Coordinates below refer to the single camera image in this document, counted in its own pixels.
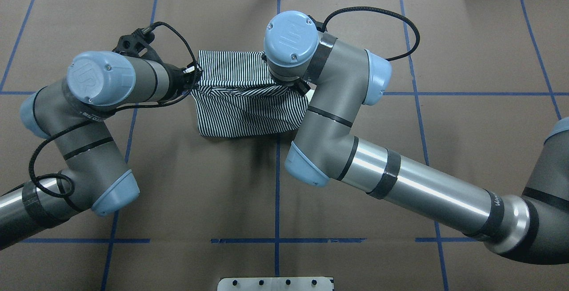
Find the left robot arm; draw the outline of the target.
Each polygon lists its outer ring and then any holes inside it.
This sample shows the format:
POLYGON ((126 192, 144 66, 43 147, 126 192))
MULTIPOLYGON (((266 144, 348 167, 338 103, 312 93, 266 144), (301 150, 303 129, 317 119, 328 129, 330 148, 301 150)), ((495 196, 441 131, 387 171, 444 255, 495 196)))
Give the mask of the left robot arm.
POLYGON ((136 200, 140 189, 105 120, 136 103, 164 105, 200 73, 198 64, 88 51, 26 99, 21 121, 44 141, 28 164, 30 180, 1 196, 1 249, 85 210, 107 216, 136 200))

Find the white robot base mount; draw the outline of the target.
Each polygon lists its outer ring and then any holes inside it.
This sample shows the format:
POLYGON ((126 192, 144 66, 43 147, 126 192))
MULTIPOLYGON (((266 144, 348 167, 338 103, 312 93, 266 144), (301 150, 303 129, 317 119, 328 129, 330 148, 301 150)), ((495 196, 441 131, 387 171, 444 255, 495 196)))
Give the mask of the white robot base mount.
POLYGON ((223 278, 218 291, 333 291, 331 277, 232 277, 223 278))

